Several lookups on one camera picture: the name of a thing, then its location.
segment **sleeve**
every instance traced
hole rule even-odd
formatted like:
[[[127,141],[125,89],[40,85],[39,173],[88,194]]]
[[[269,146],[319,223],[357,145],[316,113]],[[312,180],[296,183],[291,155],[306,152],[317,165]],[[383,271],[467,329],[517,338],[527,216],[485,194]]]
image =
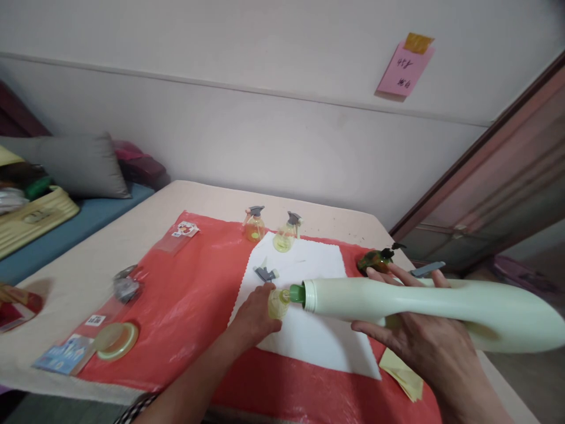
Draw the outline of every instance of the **sleeve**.
[[[149,397],[142,397],[131,405],[114,424],[131,424],[153,401],[159,396],[159,393]]]

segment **beige tablecloth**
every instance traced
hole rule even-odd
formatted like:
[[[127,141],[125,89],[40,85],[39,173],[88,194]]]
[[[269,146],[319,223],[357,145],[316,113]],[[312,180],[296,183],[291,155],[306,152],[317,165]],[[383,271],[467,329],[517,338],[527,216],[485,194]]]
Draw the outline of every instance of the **beige tablecloth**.
[[[366,213],[175,181],[18,285],[46,296],[46,303],[36,318],[0,334],[0,384],[34,393],[130,404],[141,394],[139,390],[48,373],[31,364],[108,298],[113,275],[137,263],[183,210],[243,221],[245,209],[256,204],[265,205],[262,217],[272,229],[284,223],[287,210],[292,210],[304,217],[301,233],[306,236],[380,249],[393,242],[381,223]],[[413,269],[404,253],[397,252],[395,263]],[[516,423],[537,423],[482,353],[481,361]]]

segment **small yellow spray bottle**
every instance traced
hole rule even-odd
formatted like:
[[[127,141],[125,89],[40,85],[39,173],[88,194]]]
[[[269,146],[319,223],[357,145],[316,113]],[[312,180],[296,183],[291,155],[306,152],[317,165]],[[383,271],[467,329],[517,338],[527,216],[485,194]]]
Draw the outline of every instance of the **small yellow spray bottle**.
[[[252,206],[245,209],[247,216],[243,221],[245,237],[254,243],[259,242],[265,236],[265,223],[261,219],[261,210],[264,206]]]
[[[298,228],[304,220],[300,215],[288,211],[288,221],[278,229],[277,235],[273,238],[272,244],[279,252],[288,252],[294,244],[294,239],[299,239]]]

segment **left hand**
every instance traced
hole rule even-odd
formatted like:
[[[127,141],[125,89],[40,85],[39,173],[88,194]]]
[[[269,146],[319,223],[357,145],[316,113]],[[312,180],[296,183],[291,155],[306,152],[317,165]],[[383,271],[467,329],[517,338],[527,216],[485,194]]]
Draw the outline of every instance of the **left hand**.
[[[269,334],[279,332],[283,327],[281,320],[269,317],[268,299],[275,288],[273,283],[257,286],[241,305],[228,327],[227,332],[241,344],[243,352],[258,345]]]

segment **gray pillow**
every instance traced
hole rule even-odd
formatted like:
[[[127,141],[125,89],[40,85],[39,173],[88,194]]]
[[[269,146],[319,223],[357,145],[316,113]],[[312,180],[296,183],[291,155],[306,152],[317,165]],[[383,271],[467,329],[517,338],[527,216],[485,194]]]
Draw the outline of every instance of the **gray pillow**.
[[[74,197],[131,198],[108,134],[73,137],[0,137],[0,145],[42,165]]]

